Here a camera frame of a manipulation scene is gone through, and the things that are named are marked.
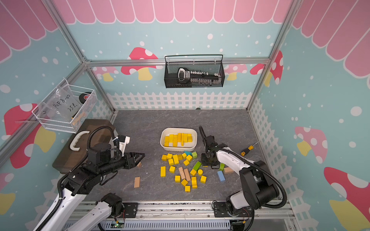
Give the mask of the long yellow block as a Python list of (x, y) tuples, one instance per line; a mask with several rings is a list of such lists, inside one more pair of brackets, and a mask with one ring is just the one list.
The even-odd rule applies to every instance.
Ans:
[(170, 137), (169, 136), (165, 136), (164, 146), (165, 147), (168, 147), (169, 146), (169, 142), (170, 142)]
[(173, 136), (172, 146), (177, 147), (178, 145), (178, 135)]

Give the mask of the yellow plank block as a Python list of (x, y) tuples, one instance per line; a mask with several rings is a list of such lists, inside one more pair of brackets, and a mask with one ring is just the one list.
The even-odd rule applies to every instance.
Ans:
[(169, 135), (169, 143), (173, 143), (173, 137), (174, 137), (174, 135), (173, 135), (173, 134), (170, 134), (170, 135)]

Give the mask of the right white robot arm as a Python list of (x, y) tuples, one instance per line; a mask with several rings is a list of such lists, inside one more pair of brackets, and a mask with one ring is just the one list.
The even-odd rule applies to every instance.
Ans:
[(224, 203), (211, 203), (215, 216), (232, 218), (230, 230), (248, 231), (254, 223), (256, 210), (262, 207), (278, 209), (286, 205), (287, 193), (264, 161), (248, 160), (227, 145), (218, 144), (214, 136), (207, 136), (202, 126), (199, 131), (205, 146), (202, 165), (215, 169), (224, 164), (237, 173), (241, 181), (241, 191), (228, 196)]

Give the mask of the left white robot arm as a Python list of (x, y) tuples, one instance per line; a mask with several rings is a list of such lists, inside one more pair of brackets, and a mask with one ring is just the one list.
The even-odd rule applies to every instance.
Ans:
[[(94, 135), (100, 130), (108, 130), (112, 143), (91, 145)], [(103, 186), (116, 176), (121, 169), (135, 168), (145, 157), (144, 153), (125, 152), (130, 137), (115, 135), (109, 126), (101, 126), (92, 131), (87, 140), (86, 154), (57, 183), (58, 196), (52, 206), (37, 224), (37, 231), (60, 231), (77, 206), (96, 185)]]

